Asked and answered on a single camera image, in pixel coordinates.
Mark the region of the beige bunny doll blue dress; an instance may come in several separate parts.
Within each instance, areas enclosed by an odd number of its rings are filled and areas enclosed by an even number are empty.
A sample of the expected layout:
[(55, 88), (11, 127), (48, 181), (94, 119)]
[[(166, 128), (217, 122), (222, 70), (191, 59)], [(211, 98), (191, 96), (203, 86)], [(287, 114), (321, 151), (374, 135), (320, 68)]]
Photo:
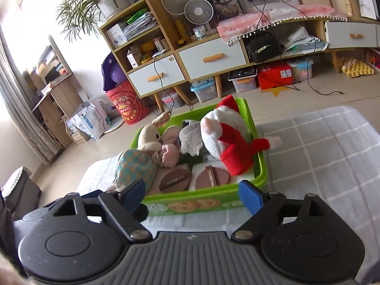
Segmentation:
[(170, 118), (171, 112), (165, 111), (141, 129), (137, 148), (125, 150), (119, 156), (113, 181), (107, 190), (121, 192), (137, 180), (144, 181), (145, 192), (149, 190), (157, 171), (158, 161), (154, 157), (162, 150), (158, 128), (165, 126)]

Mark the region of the brown powder puff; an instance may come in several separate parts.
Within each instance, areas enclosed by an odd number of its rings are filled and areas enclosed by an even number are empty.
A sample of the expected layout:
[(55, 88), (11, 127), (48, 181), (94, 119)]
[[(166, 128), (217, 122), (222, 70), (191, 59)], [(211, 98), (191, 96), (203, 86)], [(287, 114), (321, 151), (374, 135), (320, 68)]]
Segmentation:
[(161, 179), (159, 189), (163, 193), (187, 191), (191, 178), (188, 169), (173, 169)]
[(195, 189), (213, 188), (229, 184), (230, 174), (221, 168), (207, 166), (195, 180)]

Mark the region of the white santa plush toy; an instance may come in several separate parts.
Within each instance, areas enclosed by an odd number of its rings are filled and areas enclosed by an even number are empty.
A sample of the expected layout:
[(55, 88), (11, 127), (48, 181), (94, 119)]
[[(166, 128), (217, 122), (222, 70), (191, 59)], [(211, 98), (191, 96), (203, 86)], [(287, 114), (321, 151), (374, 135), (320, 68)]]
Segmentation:
[(207, 151), (232, 176), (240, 176), (253, 167), (254, 156), (259, 152), (283, 145), (279, 136), (249, 140), (247, 125), (231, 95), (201, 119), (200, 132)]

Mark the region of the grey green cloth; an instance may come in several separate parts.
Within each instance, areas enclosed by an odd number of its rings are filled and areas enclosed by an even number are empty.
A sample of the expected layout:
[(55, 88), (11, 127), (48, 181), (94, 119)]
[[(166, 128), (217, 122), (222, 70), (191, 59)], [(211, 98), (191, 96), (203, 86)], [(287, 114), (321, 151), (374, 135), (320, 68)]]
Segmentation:
[(202, 141), (200, 121), (183, 120), (182, 129), (179, 132), (179, 140), (181, 143), (180, 151), (182, 154), (190, 156), (200, 156), (201, 150), (204, 148)]

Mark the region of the green plastic cookie box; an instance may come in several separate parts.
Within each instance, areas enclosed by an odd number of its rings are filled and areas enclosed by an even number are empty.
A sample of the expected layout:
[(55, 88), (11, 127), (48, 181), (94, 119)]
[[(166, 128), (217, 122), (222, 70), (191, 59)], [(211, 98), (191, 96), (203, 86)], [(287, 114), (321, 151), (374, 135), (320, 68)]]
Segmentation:
[[(258, 139), (258, 132), (251, 116), (248, 102), (242, 98), (235, 98), (235, 100), (240, 110), (240, 115), (247, 126), (250, 139)], [(212, 111), (215, 107), (216, 104), (208, 105), (200, 109), (174, 116), (166, 125), (159, 127), (158, 130), (160, 134), (162, 134), (172, 125), (181, 126), (184, 120), (200, 121), (203, 116)], [(185, 164), (189, 165), (190, 169), (195, 169), (197, 165), (205, 165), (205, 163), (196, 163), (200, 160), (200, 156), (185, 156), (183, 159)], [(241, 180), (248, 180), (259, 189), (262, 189), (268, 179), (267, 164), (263, 152), (256, 154), (253, 160), (254, 167), (250, 169), (248, 173), (244, 174), (242, 177), (232, 177), (232, 183), (230, 182), (227, 185), (200, 190), (171, 192), (167, 194), (146, 194), (142, 203), (147, 206), (149, 216), (200, 213), (242, 207), (243, 204), (238, 196), (238, 183)]]

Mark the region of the red printed bucket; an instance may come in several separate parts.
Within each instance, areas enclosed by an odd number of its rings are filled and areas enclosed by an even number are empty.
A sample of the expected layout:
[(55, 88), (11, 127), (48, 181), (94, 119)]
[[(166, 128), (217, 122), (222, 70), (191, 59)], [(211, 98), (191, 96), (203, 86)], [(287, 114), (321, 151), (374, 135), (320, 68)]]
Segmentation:
[(151, 111), (147, 103), (138, 97), (129, 81), (107, 91), (106, 95), (127, 125), (136, 124)]

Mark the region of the white paper shopping bag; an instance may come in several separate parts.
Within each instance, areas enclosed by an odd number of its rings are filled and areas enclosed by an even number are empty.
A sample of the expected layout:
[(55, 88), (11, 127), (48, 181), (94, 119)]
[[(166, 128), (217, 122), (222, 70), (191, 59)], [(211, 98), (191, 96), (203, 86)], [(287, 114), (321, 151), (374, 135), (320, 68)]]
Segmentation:
[(65, 121), (70, 131), (82, 131), (94, 140), (110, 128), (111, 119), (96, 96), (81, 104), (76, 112)]

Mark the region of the grey checked table cloth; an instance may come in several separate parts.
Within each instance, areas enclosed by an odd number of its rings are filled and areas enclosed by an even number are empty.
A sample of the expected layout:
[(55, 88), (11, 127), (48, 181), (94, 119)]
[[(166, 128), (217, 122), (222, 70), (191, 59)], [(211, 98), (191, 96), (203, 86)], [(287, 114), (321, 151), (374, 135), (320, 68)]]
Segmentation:
[(366, 255), (358, 279), (379, 280), (379, 133), (354, 108), (339, 106), (258, 126), (279, 136), (268, 152), (264, 190), (288, 198), (315, 193), (362, 239)]

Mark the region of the clear plastic storage box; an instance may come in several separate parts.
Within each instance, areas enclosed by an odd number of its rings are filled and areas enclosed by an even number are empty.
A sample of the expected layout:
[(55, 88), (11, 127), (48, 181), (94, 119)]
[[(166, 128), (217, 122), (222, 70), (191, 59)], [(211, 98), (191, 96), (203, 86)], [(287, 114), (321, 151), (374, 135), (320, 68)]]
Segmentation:
[(207, 102), (211, 99), (215, 99), (218, 96), (215, 79), (213, 77), (192, 82), (190, 90), (194, 92), (198, 101), (201, 103)]

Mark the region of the red box under cabinet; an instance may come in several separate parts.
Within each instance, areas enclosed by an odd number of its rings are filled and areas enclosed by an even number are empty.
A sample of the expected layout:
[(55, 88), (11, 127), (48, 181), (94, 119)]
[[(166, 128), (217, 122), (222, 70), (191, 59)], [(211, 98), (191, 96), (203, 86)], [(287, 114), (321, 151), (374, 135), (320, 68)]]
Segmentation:
[(270, 62), (258, 66), (258, 83), (261, 90), (293, 84), (292, 68), (286, 62)]

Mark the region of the wooden bookshelf desk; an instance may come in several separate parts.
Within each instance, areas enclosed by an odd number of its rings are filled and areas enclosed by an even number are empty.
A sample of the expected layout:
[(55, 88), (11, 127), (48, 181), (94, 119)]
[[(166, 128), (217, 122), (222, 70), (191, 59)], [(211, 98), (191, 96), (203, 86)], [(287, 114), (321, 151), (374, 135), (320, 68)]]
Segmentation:
[(47, 132), (60, 147), (86, 143), (90, 137), (70, 123), (70, 118), (84, 103), (77, 91), (80, 85), (51, 35), (48, 41), (36, 68), (29, 73), (41, 94), (32, 112), (41, 114)]

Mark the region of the wooden cabinet white drawers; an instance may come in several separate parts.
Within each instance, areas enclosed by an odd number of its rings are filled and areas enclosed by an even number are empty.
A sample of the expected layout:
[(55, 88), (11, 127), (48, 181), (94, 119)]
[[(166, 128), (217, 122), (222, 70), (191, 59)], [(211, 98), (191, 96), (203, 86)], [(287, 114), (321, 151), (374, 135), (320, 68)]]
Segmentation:
[[(148, 15), (153, 18), (153, 26), (139, 29), (136, 36), (118, 46), (115, 35), (122, 32), (121, 23), (143, 9), (147, 9)], [(332, 54), (334, 64), (337, 64), (336, 53), (339, 50), (379, 47), (379, 21), (364, 18), (348, 17), (348, 21), (290, 21), (269, 27), (262, 32), (268, 32), (271, 28), (280, 32), (289, 23), (304, 23), (314, 37), (325, 41), (328, 46), (324, 51)], [(249, 61), (243, 43), (249, 36), (227, 44), (217, 31), (204, 39), (181, 46), (180, 34), (175, 27), (174, 19), (164, 10), (159, 0), (140, 0), (110, 17), (99, 30), (140, 98), (154, 96), (157, 99), (160, 91), (165, 88), (174, 88), (183, 96), (180, 84), (186, 81), (200, 81), (210, 76), (215, 78), (216, 85), (220, 87), (221, 74), (256, 64)], [(168, 50), (134, 67), (127, 58), (128, 51), (133, 46), (156, 37), (167, 41)]]

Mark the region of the black bag on shelf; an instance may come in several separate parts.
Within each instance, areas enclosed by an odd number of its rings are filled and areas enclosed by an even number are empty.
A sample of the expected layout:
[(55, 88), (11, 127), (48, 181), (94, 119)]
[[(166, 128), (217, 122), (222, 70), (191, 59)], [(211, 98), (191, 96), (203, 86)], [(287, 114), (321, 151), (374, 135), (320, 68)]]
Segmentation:
[(276, 36), (270, 32), (256, 32), (243, 43), (249, 61), (256, 64), (280, 56), (283, 50)]

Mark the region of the yellow egg tray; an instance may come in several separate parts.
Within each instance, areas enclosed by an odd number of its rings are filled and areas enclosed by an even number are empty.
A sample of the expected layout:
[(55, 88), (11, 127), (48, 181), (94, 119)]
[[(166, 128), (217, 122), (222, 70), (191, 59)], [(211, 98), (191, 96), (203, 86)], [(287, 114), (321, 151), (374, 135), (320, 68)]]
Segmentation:
[(339, 60), (341, 72), (349, 78), (356, 78), (364, 75), (374, 75), (375, 70), (362, 60), (353, 57), (343, 57)]

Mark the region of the pink fringed cloth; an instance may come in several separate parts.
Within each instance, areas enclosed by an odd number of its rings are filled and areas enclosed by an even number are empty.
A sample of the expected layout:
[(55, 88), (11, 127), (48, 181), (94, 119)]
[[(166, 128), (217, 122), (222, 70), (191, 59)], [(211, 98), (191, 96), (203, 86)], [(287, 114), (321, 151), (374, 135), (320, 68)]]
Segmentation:
[(327, 5), (285, 5), (281, 8), (256, 13), (238, 15), (223, 21), (217, 26), (220, 38), (227, 44), (243, 37), (251, 36), (269, 27), (290, 21), (333, 19), (348, 21), (348, 17)]

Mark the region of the potted green plant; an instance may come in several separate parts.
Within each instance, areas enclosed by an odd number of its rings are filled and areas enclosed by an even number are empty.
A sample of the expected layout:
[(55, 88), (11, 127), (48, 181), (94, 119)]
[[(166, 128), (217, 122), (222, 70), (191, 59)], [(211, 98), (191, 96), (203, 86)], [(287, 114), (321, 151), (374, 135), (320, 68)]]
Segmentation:
[(101, 10), (100, 0), (62, 0), (57, 7), (57, 22), (68, 41), (80, 39), (83, 35), (98, 35)]

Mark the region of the small white desk fan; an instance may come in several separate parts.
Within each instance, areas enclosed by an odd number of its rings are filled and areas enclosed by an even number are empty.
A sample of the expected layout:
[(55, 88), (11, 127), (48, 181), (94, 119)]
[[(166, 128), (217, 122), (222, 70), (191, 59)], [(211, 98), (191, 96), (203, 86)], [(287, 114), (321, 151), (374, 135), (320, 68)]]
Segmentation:
[(190, 0), (184, 8), (186, 19), (195, 25), (193, 28), (197, 39), (204, 39), (207, 36), (205, 25), (213, 18), (213, 6), (208, 0)]

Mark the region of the framed cat picture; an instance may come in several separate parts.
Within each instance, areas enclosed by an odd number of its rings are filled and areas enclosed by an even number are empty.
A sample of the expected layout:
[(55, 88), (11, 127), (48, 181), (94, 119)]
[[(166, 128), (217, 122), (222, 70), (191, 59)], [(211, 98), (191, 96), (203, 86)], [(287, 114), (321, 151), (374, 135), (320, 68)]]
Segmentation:
[(208, 0), (214, 11), (213, 23), (218, 25), (220, 21), (247, 13), (244, 0)]

